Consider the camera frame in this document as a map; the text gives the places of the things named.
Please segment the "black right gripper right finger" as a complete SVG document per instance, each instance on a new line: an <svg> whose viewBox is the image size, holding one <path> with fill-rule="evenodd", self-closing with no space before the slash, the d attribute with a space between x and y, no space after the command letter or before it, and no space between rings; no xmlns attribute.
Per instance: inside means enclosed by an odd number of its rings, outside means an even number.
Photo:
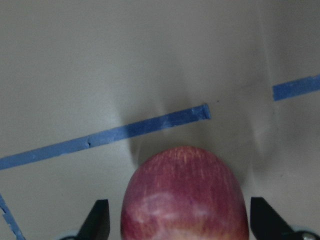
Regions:
<svg viewBox="0 0 320 240"><path fill-rule="evenodd" d="M294 230L263 197L250 199L250 229L257 240L318 240L308 230Z"/></svg>

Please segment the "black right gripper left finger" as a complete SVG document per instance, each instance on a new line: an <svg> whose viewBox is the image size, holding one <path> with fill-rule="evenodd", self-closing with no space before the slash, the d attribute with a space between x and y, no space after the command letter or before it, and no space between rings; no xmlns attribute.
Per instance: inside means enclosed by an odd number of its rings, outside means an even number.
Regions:
<svg viewBox="0 0 320 240"><path fill-rule="evenodd" d="M77 240L107 240L110 235L110 211L108 199L97 200L84 223Z"/></svg>

